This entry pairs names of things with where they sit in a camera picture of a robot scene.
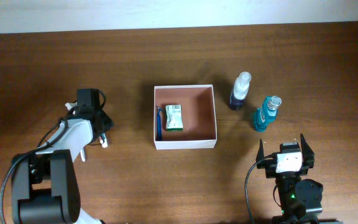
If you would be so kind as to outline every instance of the brown table top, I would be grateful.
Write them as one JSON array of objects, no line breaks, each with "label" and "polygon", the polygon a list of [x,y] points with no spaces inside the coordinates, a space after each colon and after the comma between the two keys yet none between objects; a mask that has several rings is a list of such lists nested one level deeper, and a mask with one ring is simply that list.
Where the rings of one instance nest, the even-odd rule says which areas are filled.
[{"label": "brown table top", "polygon": [[[252,74],[247,102],[227,107]],[[157,151],[155,85],[213,84],[214,149]],[[75,161],[82,207],[107,223],[247,222],[244,179],[259,139],[266,153],[299,141],[316,154],[306,178],[324,185],[321,218],[358,223],[358,22],[0,35],[0,186],[12,157],[33,149],[78,88],[105,92],[110,147]],[[282,97],[264,133],[249,117]],[[254,170],[254,217],[280,214],[273,179]],[[5,213],[11,222],[10,185]]]}]

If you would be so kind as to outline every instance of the teal bottle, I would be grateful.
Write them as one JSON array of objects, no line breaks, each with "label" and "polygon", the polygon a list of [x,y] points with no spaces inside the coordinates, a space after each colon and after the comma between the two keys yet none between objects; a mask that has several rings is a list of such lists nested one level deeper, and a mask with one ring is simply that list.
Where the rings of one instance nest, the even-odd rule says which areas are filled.
[{"label": "teal bottle", "polygon": [[277,108],[281,105],[281,98],[278,96],[266,97],[261,108],[256,110],[254,115],[254,127],[256,131],[264,132],[267,126],[276,120]]}]

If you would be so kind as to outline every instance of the white and green package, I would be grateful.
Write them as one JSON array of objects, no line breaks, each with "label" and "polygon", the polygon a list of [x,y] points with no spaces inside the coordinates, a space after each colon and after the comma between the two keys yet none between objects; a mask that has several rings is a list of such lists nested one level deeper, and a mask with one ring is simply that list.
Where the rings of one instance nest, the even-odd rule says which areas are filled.
[{"label": "white and green package", "polygon": [[165,106],[167,114],[166,131],[182,131],[183,123],[181,121],[181,106],[180,105],[167,105]]}]

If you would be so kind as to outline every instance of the white box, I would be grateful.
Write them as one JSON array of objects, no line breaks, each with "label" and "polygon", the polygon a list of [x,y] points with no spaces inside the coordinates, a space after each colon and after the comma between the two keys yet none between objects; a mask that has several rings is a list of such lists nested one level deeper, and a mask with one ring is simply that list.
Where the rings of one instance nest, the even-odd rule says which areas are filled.
[{"label": "white box", "polygon": [[[157,140],[156,106],[181,105],[183,131],[166,131],[167,121],[160,112],[162,140]],[[154,87],[154,144],[156,149],[213,148],[218,139],[212,85]]]}]

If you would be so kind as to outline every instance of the open box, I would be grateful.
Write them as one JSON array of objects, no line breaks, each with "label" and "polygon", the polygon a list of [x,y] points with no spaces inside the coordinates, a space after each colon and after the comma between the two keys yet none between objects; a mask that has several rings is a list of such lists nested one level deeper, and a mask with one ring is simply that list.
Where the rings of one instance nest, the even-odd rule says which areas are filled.
[{"label": "open box", "polygon": [[[160,112],[162,140],[157,140],[156,106],[181,105],[182,131],[166,131],[166,114]],[[212,85],[154,87],[154,144],[157,149],[213,148],[217,140]]]}]

